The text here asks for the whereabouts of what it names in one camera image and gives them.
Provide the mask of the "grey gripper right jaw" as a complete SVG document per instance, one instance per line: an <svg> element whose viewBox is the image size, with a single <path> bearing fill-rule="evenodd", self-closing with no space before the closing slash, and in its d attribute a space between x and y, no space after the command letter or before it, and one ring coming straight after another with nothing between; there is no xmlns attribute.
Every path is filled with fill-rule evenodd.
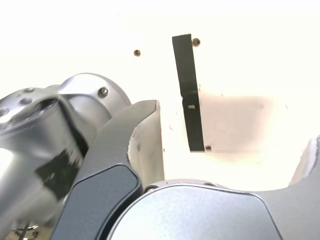
<svg viewBox="0 0 320 240"><path fill-rule="evenodd" d="M320 138L311 138L288 186L244 191L164 181L132 202L102 240L317 240Z"/></svg>

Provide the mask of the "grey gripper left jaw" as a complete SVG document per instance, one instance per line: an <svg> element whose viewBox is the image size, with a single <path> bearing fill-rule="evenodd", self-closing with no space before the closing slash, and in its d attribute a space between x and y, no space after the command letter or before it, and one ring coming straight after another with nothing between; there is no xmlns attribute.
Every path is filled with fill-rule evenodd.
<svg viewBox="0 0 320 240"><path fill-rule="evenodd" d="M89 147L51 238L106 239L145 187L164 178L160 102L139 101L112 118Z"/></svg>

